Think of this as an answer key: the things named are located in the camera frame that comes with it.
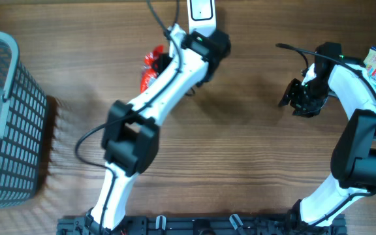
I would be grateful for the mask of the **red candy bag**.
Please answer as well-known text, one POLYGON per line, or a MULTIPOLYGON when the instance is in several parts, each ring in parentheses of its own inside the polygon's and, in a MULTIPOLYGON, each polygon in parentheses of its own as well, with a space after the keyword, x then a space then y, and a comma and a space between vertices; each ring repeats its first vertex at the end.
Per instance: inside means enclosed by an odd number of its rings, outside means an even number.
POLYGON ((157 71, 153 68, 153 63, 159 59, 163 53, 164 46, 159 45, 144 57, 144 64, 142 67, 142 79, 140 82, 140 92, 143 93, 149 86, 151 86, 157 79, 157 71))

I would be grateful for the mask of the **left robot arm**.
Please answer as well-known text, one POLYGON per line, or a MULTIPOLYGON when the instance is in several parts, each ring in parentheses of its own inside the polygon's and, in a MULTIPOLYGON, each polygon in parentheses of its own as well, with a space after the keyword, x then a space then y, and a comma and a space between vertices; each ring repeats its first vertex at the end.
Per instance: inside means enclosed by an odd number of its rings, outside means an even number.
POLYGON ((135 179, 158 153, 167 115, 193 86, 209 82, 230 54, 230 37, 218 29, 204 36, 197 31, 187 34, 174 25, 164 35, 170 43, 164 71, 128 103, 116 101, 100 127, 106 174, 98 202, 86 215, 92 234, 111 234, 120 225, 135 179))

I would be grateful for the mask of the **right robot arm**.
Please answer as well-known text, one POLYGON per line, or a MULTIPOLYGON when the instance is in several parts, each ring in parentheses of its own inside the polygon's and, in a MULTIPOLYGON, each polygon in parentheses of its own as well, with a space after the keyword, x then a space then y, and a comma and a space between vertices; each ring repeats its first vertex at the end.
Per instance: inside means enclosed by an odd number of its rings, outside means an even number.
POLYGON ((311 54, 315 61, 305 65, 304 79, 290 82, 279 105, 312 118, 335 95, 348 123, 332 152, 329 176, 286 215, 286 228, 300 234, 331 226, 352 203, 376 195, 376 89, 363 62, 344 56, 339 43, 325 42, 311 54))

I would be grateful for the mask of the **white barcode scanner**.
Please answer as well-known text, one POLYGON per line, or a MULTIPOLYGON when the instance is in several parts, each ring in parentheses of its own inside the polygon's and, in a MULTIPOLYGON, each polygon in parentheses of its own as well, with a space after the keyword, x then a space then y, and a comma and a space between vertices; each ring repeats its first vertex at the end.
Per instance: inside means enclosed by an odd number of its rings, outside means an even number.
POLYGON ((208 37, 216 30, 215 0, 187 0, 187 11, 190 34, 208 37))

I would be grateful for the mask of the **grey plastic shopping basket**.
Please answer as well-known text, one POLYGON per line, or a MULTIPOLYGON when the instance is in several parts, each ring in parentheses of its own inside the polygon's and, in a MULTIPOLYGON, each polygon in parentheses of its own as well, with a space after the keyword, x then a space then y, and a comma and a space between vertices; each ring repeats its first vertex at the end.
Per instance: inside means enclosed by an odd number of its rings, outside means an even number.
POLYGON ((48 110, 17 42, 0 32, 0 208, 23 204, 37 191, 48 110))

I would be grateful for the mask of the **black mounting rail base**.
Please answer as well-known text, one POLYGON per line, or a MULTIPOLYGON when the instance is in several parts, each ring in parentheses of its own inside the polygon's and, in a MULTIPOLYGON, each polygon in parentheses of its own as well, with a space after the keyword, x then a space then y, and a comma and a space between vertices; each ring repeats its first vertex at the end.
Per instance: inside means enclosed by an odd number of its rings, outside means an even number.
MULTIPOLYGON (((260 216, 224 217, 157 217, 125 216, 112 231, 102 234, 156 235, 156 234, 333 234, 346 235, 347 226, 344 215, 338 215, 327 227, 313 227, 301 233, 301 229, 289 230, 286 215, 268 214, 260 216)), ((99 234, 99 226, 88 216, 64 217, 57 222, 60 235, 99 234)))

